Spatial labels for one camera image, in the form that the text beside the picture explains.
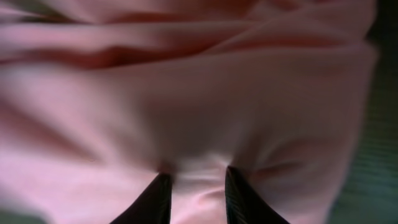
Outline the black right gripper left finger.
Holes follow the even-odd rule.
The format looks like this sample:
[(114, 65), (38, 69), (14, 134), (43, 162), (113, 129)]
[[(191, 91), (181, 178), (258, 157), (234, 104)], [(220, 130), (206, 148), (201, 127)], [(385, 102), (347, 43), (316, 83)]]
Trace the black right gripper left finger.
[(159, 174), (110, 224), (170, 224), (172, 177)]

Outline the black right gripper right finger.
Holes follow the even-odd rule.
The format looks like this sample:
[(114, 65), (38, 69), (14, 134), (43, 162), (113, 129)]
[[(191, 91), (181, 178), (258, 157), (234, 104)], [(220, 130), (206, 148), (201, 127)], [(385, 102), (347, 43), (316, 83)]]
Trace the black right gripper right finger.
[(260, 198), (235, 167), (226, 170), (225, 197), (228, 224), (289, 224)]

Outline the salmon pink shirt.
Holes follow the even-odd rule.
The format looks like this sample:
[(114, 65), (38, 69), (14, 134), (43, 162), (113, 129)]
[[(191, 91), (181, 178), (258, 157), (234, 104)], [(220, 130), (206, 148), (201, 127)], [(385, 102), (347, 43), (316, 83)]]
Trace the salmon pink shirt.
[(291, 223), (325, 223), (376, 51), (376, 3), (2, 1), (1, 208), (109, 223), (159, 172), (172, 223), (225, 223), (241, 169)]

